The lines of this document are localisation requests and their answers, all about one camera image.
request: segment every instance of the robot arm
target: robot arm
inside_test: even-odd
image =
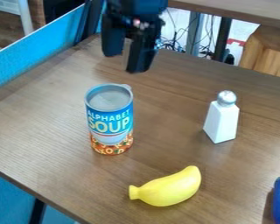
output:
[[[102,51],[107,57],[122,53],[124,39],[132,39],[127,71],[147,71],[158,51],[161,28],[159,15],[167,0],[108,0],[102,17]]]

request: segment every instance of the blue label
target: blue label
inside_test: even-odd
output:
[[[103,135],[115,135],[133,129],[133,103],[115,112],[100,112],[87,107],[89,128]]]

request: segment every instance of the silver cap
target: silver cap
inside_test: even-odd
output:
[[[222,107],[231,107],[236,103],[236,95],[230,90],[224,90],[218,93],[217,102]]]

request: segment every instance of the can lid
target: can lid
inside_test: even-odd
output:
[[[222,107],[231,107],[236,103],[236,95],[233,91],[224,90],[218,93],[217,102]]]
[[[85,103],[101,112],[112,112],[127,107],[133,99],[128,85],[108,83],[91,88],[85,97]]]

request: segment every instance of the can label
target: can label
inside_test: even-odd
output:
[[[124,153],[133,143],[133,103],[112,112],[87,106],[92,148],[107,155]]]

